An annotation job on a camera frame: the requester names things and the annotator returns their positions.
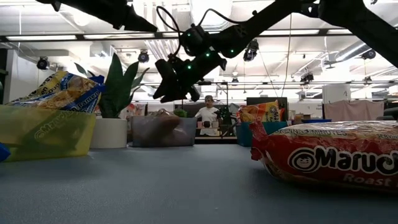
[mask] white plant pot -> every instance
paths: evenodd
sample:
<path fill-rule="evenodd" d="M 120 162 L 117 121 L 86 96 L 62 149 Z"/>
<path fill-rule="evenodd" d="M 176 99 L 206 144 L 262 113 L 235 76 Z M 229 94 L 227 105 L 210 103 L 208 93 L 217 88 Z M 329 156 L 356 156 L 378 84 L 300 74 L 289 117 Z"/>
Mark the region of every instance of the white plant pot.
<path fill-rule="evenodd" d="M 91 149 L 116 149 L 127 146 L 127 120 L 97 118 L 94 126 Z"/>

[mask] desk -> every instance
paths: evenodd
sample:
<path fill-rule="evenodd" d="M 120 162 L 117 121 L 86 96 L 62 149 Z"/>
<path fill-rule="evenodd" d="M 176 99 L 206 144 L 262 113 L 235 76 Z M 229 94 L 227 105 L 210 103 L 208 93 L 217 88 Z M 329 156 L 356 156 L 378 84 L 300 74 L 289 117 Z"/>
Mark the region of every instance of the desk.
<path fill-rule="evenodd" d="M 90 151 L 0 164 L 0 223 L 396 223 L 397 200 L 275 180 L 250 149 Z"/>

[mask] maruchan logo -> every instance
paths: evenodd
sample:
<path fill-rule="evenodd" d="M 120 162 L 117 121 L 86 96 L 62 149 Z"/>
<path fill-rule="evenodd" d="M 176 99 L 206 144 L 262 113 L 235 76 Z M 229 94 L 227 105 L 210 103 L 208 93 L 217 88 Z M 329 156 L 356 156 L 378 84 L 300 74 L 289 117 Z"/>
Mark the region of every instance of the maruchan logo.
<path fill-rule="evenodd" d="M 304 173 L 317 171 L 321 167 L 338 170 L 362 171 L 367 174 L 378 172 L 382 175 L 398 173 L 398 151 L 390 154 L 339 151 L 335 147 L 314 149 L 301 147 L 288 158 L 289 166 Z"/>

